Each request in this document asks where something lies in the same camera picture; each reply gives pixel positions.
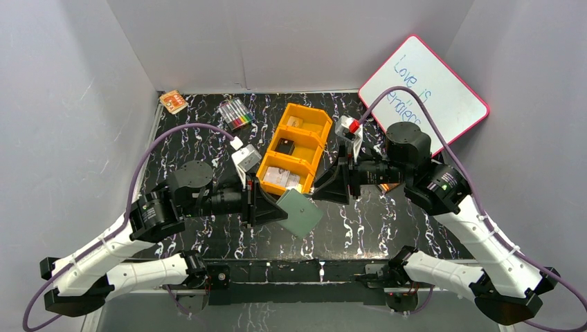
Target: red cap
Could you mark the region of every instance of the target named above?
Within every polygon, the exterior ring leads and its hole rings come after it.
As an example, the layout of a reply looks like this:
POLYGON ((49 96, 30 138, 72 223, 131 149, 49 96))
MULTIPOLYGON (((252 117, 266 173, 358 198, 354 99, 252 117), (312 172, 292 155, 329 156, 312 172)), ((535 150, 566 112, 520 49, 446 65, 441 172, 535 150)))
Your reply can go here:
POLYGON ((352 123, 349 126, 349 131, 351 133, 354 133, 361 125, 359 124, 359 121, 352 119, 352 123))

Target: small orange box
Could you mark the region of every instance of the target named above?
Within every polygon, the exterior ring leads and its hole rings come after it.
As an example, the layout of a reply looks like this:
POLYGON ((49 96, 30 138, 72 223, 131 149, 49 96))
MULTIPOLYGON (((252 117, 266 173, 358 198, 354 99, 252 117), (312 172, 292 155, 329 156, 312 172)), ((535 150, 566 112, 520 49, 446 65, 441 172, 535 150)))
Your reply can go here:
POLYGON ((271 194, 283 195, 286 188, 263 181, 267 168, 279 167, 298 175, 302 194, 308 193, 314 183, 330 127, 332 120, 322 109, 288 104, 257 172, 263 189, 271 194), (282 138, 293 141, 291 155, 276 151, 282 138))
POLYGON ((171 114, 175 114, 188 106, 186 100, 181 97, 177 90, 167 92, 159 97, 159 100, 171 114))

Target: bin compartment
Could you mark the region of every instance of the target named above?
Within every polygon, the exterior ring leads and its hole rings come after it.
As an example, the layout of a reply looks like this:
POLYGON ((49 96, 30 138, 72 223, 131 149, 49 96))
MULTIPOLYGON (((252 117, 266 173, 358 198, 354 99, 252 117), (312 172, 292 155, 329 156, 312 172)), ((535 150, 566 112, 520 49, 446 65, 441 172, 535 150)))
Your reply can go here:
POLYGON ((285 129, 278 127, 269 145, 269 151, 276 151, 281 139, 292 141, 293 152, 291 156, 306 161, 308 168, 316 171, 324 151, 324 146, 320 143, 316 134, 308 135, 297 128, 287 127, 285 129))
POLYGON ((265 174, 269 167, 279 167, 290 171, 292 174, 298 175, 300 177, 299 185, 301 192, 307 193, 310 191, 311 185, 314 182, 314 172, 308 168, 309 164, 305 160, 294 158, 286 154, 278 154, 274 151, 268 151, 265 154, 261 167, 257 172, 257 177, 261 181, 261 186, 266 192, 281 196, 285 192, 285 187, 264 181, 265 174))
POLYGON ((279 121, 280 126, 295 127, 316 133, 320 141, 326 142, 328 132, 332 127, 332 119, 321 109, 313 109, 297 104, 288 104, 279 121))

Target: gray wall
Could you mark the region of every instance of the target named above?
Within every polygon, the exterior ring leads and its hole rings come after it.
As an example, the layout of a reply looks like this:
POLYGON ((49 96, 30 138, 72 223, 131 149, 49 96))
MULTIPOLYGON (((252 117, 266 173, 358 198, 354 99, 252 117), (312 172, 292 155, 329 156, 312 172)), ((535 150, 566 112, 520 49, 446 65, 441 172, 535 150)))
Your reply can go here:
MULTIPOLYGON (((122 213, 156 93, 103 0, 4 1, 0 22, 0 330, 16 332, 38 262, 122 213)), ((37 305, 32 325, 49 317, 37 305)))
POLYGON ((410 33, 439 54, 473 0, 108 0, 151 82, 186 93, 359 88, 410 33))
MULTIPOLYGON (((524 253, 587 281, 587 3, 477 0, 446 61, 491 106, 455 144, 486 208, 524 253)), ((585 320, 564 288, 537 322, 585 320)), ((521 331, 535 331, 520 324, 521 331)))

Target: gray floor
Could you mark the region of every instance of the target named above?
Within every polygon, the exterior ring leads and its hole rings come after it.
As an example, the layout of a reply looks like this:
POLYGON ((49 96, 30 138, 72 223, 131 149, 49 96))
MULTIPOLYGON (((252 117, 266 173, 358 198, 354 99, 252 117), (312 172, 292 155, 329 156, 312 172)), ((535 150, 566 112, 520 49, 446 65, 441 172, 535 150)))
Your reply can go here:
MULTIPOLYGON (((192 299, 194 307, 201 298, 192 299)), ((407 319, 384 307, 355 303, 208 306, 188 320, 167 294, 129 294, 104 307, 99 332, 116 331, 498 331, 472 302, 434 292, 428 307, 407 319)))

